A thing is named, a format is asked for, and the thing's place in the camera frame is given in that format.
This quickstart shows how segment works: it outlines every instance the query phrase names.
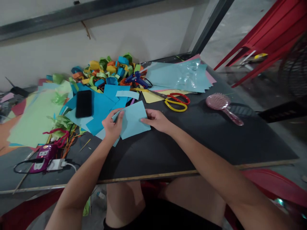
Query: yellow scissors handle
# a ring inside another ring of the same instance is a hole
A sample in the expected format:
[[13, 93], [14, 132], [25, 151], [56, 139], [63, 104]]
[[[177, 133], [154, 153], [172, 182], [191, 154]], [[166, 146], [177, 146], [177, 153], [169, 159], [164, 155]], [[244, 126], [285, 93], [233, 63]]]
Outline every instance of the yellow scissors handle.
[[[178, 110], [178, 109], [175, 109], [173, 108], [170, 104], [170, 103], [173, 103], [173, 104], [178, 104], [178, 105], [182, 105], [184, 107], [184, 109], [181, 109], [181, 110]], [[183, 103], [180, 103], [180, 102], [175, 102], [175, 101], [171, 101], [169, 100], [168, 98], [165, 99], [164, 103], [167, 105], [167, 107], [169, 107], [171, 110], [175, 111], [175, 112], [184, 112], [187, 110], [187, 105], [183, 104]]]

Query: black tabletop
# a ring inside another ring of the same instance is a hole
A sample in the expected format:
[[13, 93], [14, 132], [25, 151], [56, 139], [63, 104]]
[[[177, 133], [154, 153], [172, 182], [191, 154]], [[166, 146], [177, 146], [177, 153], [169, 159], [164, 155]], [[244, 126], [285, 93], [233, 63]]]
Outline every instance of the black tabletop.
[[[216, 72], [209, 67], [208, 71], [217, 82], [203, 94], [188, 94], [191, 103], [185, 112], [170, 110], [164, 101], [147, 104], [142, 95], [140, 100], [143, 100], [145, 108], [162, 111], [171, 122], [233, 165], [298, 158]], [[205, 99], [216, 92], [228, 94], [232, 101], [230, 111], [243, 120], [243, 126], [235, 125], [222, 111], [214, 111], [207, 107]], [[89, 139], [91, 141], [79, 152]], [[99, 138], [86, 133], [72, 146], [67, 158], [74, 164], [82, 165], [100, 142]], [[0, 192], [5, 193], [16, 188], [23, 175], [15, 174], [12, 168], [23, 161], [30, 152], [29, 148], [19, 148], [0, 157]], [[176, 142], [152, 128], [150, 131], [120, 140], [116, 148], [111, 149], [99, 180], [158, 178], [174, 172], [184, 174], [191, 170], [195, 170], [193, 164]], [[67, 168], [45, 175], [28, 175], [20, 189], [56, 188], [58, 185], [66, 184], [73, 174], [74, 170]]]

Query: transparent plastic sheet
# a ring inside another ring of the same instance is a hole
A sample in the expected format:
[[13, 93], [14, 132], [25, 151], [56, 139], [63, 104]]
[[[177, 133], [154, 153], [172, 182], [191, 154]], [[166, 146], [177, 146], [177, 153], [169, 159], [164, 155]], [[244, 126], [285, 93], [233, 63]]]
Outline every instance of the transparent plastic sheet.
[[206, 67], [206, 64], [201, 64], [199, 58], [177, 64], [156, 62], [144, 64], [144, 68], [148, 68], [146, 78], [154, 85], [152, 90], [161, 90], [165, 87], [200, 93], [212, 86], [205, 74]]

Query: floor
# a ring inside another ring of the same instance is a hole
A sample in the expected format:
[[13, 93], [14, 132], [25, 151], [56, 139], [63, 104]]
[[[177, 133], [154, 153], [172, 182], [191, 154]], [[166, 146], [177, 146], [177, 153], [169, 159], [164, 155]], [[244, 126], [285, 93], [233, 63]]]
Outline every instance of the floor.
[[[209, 43], [205, 47], [201, 56], [203, 60], [214, 68], [220, 60], [254, 27], [261, 17], [273, 5], [273, 0], [235, 0], [227, 15], [224, 17], [219, 27], [213, 34]], [[262, 76], [254, 80], [248, 80], [235, 88], [235, 91], [241, 95], [245, 102], [255, 111], [277, 106], [289, 100], [288, 96], [278, 89], [276, 72], [278, 63], [268, 69]], [[217, 72], [220, 76], [232, 85], [242, 78], [247, 69], [236, 66], [220, 67]], [[307, 183], [301, 180], [302, 175], [307, 175], [307, 118], [287, 120], [283, 122], [271, 123], [269, 126], [293, 149], [300, 157], [300, 161], [293, 165], [269, 167], [281, 175], [292, 180], [305, 190]], [[105, 217], [106, 201], [97, 197], [96, 193], [102, 191], [105, 193], [105, 185], [97, 186], [92, 194], [91, 215], [83, 218], [83, 229], [103, 229], [103, 219]], [[9, 203], [18, 204], [22, 200], [28, 199], [35, 193], [28, 193], [15, 197], [0, 196], [0, 202], [7, 205], [0, 205], [0, 215], [8, 211]], [[28, 230], [44, 229], [47, 224], [54, 206], [39, 216], [29, 227]], [[231, 229], [225, 223], [224, 229]]]

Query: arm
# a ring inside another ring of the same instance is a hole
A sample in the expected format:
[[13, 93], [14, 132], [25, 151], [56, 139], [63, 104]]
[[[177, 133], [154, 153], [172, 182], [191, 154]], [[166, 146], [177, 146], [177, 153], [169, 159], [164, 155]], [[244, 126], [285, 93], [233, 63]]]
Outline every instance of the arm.
[[289, 217], [226, 160], [198, 143], [156, 110], [146, 110], [142, 122], [170, 135], [197, 171], [231, 207], [246, 230], [290, 229]]
[[46, 230], [81, 229], [84, 206], [96, 185], [112, 145], [121, 133], [123, 111], [120, 112], [117, 123], [112, 120], [112, 116], [119, 110], [121, 109], [113, 110], [102, 121], [106, 137], [68, 182], [54, 208]]

